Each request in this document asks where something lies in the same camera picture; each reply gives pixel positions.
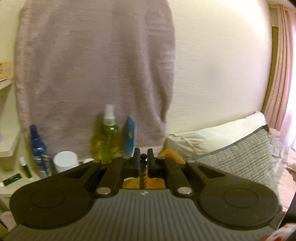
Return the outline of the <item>white cream jar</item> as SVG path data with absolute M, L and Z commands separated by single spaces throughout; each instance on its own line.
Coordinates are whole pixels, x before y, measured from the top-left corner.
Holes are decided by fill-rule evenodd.
M 62 151 L 53 157 L 53 163 L 58 173 L 70 170 L 79 165 L 78 156 L 72 151 Z

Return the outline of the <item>cream corner shelf unit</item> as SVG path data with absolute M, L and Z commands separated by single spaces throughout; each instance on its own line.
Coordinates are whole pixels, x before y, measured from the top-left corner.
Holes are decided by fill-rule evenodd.
M 1 89 L 1 178 L 24 173 L 19 159 L 25 158 L 32 178 L 1 189 L 1 198 L 9 198 L 21 186 L 40 180 L 43 176 L 33 160 L 30 142 L 30 126 L 36 125 L 49 155 L 70 150 L 80 159 L 90 157 L 90 139 L 93 120 L 81 116 L 66 116 L 66 111 L 40 107 L 34 103 L 35 95 L 27 90 L 17 78 Z

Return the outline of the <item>orange plastic tray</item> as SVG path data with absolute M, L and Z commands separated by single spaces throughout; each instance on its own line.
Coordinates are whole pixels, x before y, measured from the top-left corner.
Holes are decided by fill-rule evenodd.
M 185 164 L 185 161 L 179 157 L 176 153 L 172 150 L 166 149 L 160 152 L 159 154 L 161 157 L 168 157 L 173 159 L 178 164 Z M 161 178 L 149 178 L 146 179 L 146 189 L 165 189 L 165 181 Z M 123 182 L 123 188 L 125 189 L 139 189 L 139 182 L 140 179 L 138 178 L 127 178 Z

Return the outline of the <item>small green-label jar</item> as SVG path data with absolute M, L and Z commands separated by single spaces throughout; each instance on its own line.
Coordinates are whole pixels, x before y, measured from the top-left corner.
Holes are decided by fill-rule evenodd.
M 84 159 L 84 160 L 82 161 L 82 163 L 85 164 L 85 163 L 92 162 L 92 161 L 94 161 L 94 159 L 92 159 L 92 158 L 87 158 L 87 159 Z

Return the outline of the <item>black white lip balm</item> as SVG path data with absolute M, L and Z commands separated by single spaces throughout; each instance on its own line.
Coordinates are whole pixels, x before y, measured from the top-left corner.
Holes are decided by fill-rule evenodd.
M 23 170 L 24 170 L 27 178 L 29 178 L 29 179 L 32 178 L 31 172 L 29 170 L 29 167 L 27 165 L 27 162 L 26 162 L 25 158 L 24 157 L 20 157 L 19 158 L 19 161 L 20 161 L 20 164 L 21 164 L 21 166 L 22 166 L 22 168 L 23 168 Z

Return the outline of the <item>dark green lying tube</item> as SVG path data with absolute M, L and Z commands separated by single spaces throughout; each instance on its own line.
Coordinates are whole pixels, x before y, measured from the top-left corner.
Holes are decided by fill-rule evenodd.
M 0 182 L 0 187 L 6 187 L 6 186 L 8 186 L 8 185 L 10 185 L 10 184 L 12 184 L 12 183 L 20 180 L 21 178 L 22 178 L 21 174 L 20 173 L 17 173 L 15 175 L 13 175 L 13 176 L 11 176 L 11 177 L 9 177 L 9 178 L 1 181 Z

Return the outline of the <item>pink curtain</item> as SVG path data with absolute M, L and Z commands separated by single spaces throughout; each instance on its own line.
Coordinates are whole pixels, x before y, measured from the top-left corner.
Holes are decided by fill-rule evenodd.
M 275 68 L 263 104 L 267 124 L 280 130 L 287 110 L 293 67 L 293 11 L 282 4 L 274 6 L 278 19 Z

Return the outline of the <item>blue white tube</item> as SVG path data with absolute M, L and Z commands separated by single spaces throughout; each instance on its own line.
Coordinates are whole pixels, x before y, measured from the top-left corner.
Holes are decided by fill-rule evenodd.
M 126 125 L 125 125 L 125 145 L 124 145 L 125 156 L 130 156 L 130 157 L 133 156 L 136 140 L 137 140 L 137 124 L 131 116 L 128 116 Z

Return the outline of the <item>cardboard box on shelf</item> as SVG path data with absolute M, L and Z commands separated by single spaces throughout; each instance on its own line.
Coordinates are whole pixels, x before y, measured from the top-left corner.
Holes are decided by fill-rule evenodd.
M 0 61 L 0 81 L 13 77 L 13 64 L 11 61 Z

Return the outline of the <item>cream pillow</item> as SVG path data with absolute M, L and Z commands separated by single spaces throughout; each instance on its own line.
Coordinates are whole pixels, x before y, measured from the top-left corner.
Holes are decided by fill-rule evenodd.
M 189 158 L 224 148 L 241 140 L 266 124 L 263 113 L 254 114 L 219 126 L 198 131 L 171 134 L 167 137 L 165 148 L 181 158 Z

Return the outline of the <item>grey woven pillow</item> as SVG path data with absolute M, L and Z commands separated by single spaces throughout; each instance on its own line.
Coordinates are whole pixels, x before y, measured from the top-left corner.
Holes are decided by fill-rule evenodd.
M 242 188 L 279 202 L 268 131 L 261 126 L 233 144 L 187 159 L 186 168 L 204 184 L 203 194 L 222 197 L 229 189 Z

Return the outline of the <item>green olive spray bottle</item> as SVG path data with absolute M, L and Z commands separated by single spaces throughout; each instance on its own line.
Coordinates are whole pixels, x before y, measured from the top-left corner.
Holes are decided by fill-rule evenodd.
M 102 121 L 97 124 L 91 140 L 91 156 L 102 164 L 109 164 L 120 156 L 120 131 L 116 124 L 114 105 L 107 104 Z

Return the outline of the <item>blue spray bottle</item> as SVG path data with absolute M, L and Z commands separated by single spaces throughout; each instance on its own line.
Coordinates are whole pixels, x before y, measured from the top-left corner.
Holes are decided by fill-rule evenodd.
M 43 160 L 43 155 L 47 154 L 46 146 L 42 142 L 40 135 L 38 134 L 37 127 L 35 125 L 30 126 L 31 134 L 31 149 L 33 154 L 33 160 L 36 163 L 39 174 L 42 178 L 51 176 L 51 170 L 47 167 L 46 162 Z

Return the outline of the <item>hanging mauve towel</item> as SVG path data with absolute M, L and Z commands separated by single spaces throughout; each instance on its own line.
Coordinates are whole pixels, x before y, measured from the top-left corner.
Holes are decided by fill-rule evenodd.
M 53 155 L 90 156 L 104 108 L 132 117 L 136 146 L 160 149 L 171 104 L 175 28 L 167 1 L 26 1 L 16 44 L 22 129 Z

